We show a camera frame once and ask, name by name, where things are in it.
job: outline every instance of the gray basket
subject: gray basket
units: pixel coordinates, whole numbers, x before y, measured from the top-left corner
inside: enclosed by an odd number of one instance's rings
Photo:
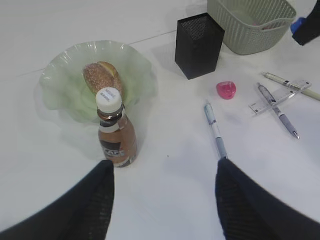
[[[286,0],[208,0],[207,9],[225,30],[224,44],[240,55],[273,47],[297,15]]]

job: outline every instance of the glass bottle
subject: glass bottle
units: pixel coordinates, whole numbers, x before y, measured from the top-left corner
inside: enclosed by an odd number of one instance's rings
[[[115,167],[131,164],[137,154],[137,141],[134,126],[127,117],[117,89],[106,87],[95,96],[100,118],[99,141],[107,160]]]

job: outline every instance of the bread roll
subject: bread roll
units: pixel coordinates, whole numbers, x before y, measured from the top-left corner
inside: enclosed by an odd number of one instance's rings
[[[123,97],[123,87],[116,68],[105,61],[91,63],[83,69],[84,80],[94,94],[103,88],[115,88]]]

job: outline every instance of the pen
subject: pen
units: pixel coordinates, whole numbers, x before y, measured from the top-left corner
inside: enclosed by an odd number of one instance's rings
[[[260,93],[264,96],[264,98],[268,101],[268,103],[270,104],[270,106],[272,107],[273,111],[276,113],[276,115],[278,116],[278,118],[281,120],[281,122],[283,123],[283,125],[286,127],[286,129],[297,139],[300,139],[297,130],[295,129],[295,127],[291,124],[291,122],[289,121],[289,119],[287,118],[287,116],[281,112],[281,110],[275,105],[276,104],[276,100],[275,98],[271,95],[271,93],[269,92],[269,90],[263,86],[262,84],[258,83],[258,89],[260,91]]]
[[[221,159],[227,158],[228,156],[227,156],[227,152],[226,152],[226,149],[225,149],[224,141],[223,141],[223,139],[222,139],[222,137],[220,135],[220,131],[219,131],[219,128],[218,128],[216,117],[214,115],[214,111],[212,109],[211,104],[208,101],[204,106],[204,112],[205,112],[205,115],[206,115],[206,119],[208,120],[208,123],[211,126],[211,129],[213,131],[213,134],[214,134],[214,137],[215,137],[215,143],[216,143],[216,146],[218,148],[220,158]]]
[[[271,74],[269,72],[261,72],[261,74],[267,78],[267,79],[270,79],[276,83],[279,83],[281,85],[285,85],[287,87],[290,87],[290,88],[299,88],[297,86],[295,86],[294,84],[292,84],[290,81],[287,81],[279,76],[276,76],[274,74]],[[316,93],[315,91],[312,91],[310,89],[306,89],[304,91],[301,92],[302,94],[306,95],[306,96],[309,96],[313,99],[316,99],[318,101],[320,101],[320,94]]]

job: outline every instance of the pink sharpener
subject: pink sharpener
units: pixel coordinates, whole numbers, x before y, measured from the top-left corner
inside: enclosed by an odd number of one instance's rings
[[[216,85],[219,96],[223,99],[232,99],[237,91],[236,85],[232,81],[223,81]]]

